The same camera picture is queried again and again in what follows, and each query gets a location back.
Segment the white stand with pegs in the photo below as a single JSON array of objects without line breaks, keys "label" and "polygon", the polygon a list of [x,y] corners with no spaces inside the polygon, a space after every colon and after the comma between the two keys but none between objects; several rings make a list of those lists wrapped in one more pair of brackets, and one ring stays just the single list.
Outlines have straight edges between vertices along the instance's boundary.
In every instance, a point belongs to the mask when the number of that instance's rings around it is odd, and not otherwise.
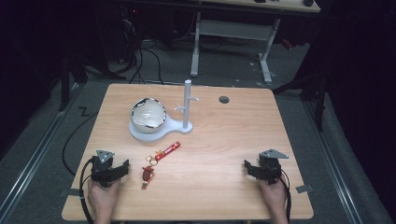
[{"label": "white stand with pegs", "polygon": [[129,121],[129,132],[137,140],[142,142],[154,142],[169,133],[190,133],[193,129],[193,125],[190,122],[190,104],[191,101],[198,101],[197,97],[191,96],[191,80],[187,79],[184,82],[184,103],[178,105],[176,110],[182,114],[182,120],[173,119],[166,110],[166,121],[161,129],[155,133],[141,133],[136,130],[131,123],[131,113]]}]

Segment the red keychain with figure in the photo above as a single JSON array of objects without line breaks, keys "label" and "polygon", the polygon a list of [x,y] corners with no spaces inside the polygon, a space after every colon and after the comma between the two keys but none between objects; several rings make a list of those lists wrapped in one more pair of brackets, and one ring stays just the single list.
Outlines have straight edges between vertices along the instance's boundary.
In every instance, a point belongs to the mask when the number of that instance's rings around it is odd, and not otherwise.
[{"label": "red keychain with figure", "polygon": [[141,189],[146,189],[148,187],[151,178],[154,176],[154,166],[156,166],[160,160],[165,158],[167,155],[169,155],[179,147],[180,147],[180,143],[176,141],[167,149],[158,150],[155,152],[154,155],[148,155],[146,157],[146,161],[148,162],[148,165],[142,168],[143,173],[142,173]]}]

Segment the white bowl with silver rim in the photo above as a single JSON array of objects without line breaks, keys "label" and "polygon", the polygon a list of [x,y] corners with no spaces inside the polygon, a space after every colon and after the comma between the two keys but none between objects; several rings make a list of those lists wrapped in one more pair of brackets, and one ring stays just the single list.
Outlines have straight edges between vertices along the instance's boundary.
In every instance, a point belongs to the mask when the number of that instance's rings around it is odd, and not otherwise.
[{"label": "white bowl with silver rim", "polygon": [[143,98],[132,107],[132,126],[141,133],[155,133],[166,121],[166,109],[154,98]]}]

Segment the metal floor rail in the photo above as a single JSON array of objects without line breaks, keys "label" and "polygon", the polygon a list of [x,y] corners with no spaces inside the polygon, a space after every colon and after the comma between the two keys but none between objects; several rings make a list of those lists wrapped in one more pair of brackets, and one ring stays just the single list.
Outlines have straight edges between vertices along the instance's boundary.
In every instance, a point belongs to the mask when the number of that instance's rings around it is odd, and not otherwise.
[{"label": "metal floor rail", "polygon": [[335,187],[335,191],[346,213],[349,224],[363,224],[360,213],[352,199],[350,190],[333,157],[327,138],[324,132],[321,131],[316,124],[314,107],[311,103],[302,103],[302,105],[319,141],[325,164]]},{"label": "metal floor rail", "polygon": [[49,100],[34,113],[8,154],[0,161],[0,224],[8,223],[49,151],[66,113],[83,88],[83,84],[74,83],[69,101],[61,105],[62,91],[58,84]]}]

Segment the person's left hand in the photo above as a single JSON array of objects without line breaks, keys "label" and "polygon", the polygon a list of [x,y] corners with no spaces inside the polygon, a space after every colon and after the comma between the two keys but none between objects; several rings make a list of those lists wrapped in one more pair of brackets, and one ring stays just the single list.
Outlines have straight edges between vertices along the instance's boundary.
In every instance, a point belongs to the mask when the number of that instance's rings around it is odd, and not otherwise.
[{"label": "person's left hand", "polygon": [[116,180],[110,187],[105,188],[99,183],[89,180],[89,202],[96,218],[111,218],[116,204],[120,181]]}]

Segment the white-legged wooden desk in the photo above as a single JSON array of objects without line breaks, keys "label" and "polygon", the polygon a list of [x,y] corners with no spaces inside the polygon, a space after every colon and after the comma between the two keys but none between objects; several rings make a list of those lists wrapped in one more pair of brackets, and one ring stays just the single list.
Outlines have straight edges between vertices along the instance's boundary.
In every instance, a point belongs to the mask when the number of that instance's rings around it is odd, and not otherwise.
[{"label": "white-legged wooden desk", "polygon": [[[319,14],[321,8],[316,0],[197,0],[199,6],[211,4],[212,6],[240,7],[241,9],[258,9],[260,12],[290,12],[303,13],[304,15]],[[194,49],[191,58],[191,76],[199,74],[200,61],[200,37],[202,35],[239,38],[246,40],[264,41],[266,46],[263,52],[258,54],[258,60],[262,70],[265,84],[271,84],[272,78],[268,68],[267,57],[273,45],[280,17],[276,16],[270,24],[258,24],[257,22],[226,21],[224,19],[203,19],[201,13],[196,13]]]}]

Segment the person's right hand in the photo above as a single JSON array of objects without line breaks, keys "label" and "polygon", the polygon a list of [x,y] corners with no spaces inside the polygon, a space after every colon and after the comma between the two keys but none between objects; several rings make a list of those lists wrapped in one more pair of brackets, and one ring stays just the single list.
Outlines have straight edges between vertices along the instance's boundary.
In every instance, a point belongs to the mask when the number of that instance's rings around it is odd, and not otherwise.
[{"label": "person's right hand", "polygon": [[269,184],[266,180],[258,180],[262,189],[263,200],[269,207],[271,215],[285,215],[286,192],[283,183],[278,179],[275,184]]}]

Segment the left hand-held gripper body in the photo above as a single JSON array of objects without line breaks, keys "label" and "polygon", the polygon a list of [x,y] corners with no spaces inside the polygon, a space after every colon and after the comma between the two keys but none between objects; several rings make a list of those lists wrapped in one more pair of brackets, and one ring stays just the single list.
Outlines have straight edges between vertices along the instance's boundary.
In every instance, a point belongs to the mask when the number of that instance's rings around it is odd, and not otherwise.
[{"label": "left hand-held gripper body", "polygon": [[114,155],[114,152],[97,149],[96,156],[92,157],[92,180],[105,188],[111,187],[115,182],[109,182]]}]

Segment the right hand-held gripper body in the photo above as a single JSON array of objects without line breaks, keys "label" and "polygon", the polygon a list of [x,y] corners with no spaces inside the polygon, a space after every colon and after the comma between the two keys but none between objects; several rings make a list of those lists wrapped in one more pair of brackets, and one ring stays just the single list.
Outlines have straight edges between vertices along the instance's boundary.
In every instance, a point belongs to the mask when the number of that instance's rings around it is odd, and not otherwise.
[{"label": "right hand-held gripper body", "polygon": [[266,180],[269,185],[281,177],[282,168],[279,163],[280,159],[287,159],[289,156],[275,149],[268,149],[259,154],[259,173],[258,178]]}]

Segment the black stand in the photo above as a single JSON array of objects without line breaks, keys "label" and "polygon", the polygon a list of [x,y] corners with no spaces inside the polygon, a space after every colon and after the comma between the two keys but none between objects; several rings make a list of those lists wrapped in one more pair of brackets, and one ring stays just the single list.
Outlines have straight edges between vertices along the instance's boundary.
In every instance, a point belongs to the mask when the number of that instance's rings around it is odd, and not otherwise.
[{"label": "black stand", "polygon": [[70,77],[73,77],[77,83],[86,83],[88,80],[83,64],[83,58],[76,53],[66,53],[62,60],[60,111],[65,111],[66,106],[70,101]]},{"label": "black stand", "polygon": [[273,89],[273,94],[279,94],[291,89],[301,89],[300,99],[302,101],[316,101],[314,122],[317,128],[322,131],[322,115],[327,79],[326,57],[329,52],[329,47],[326,44],[326,34],[331,26],[331,18],[328,12],[322,9],[311,21],[318,28],[310,49],[304,56],[294,80]]}]

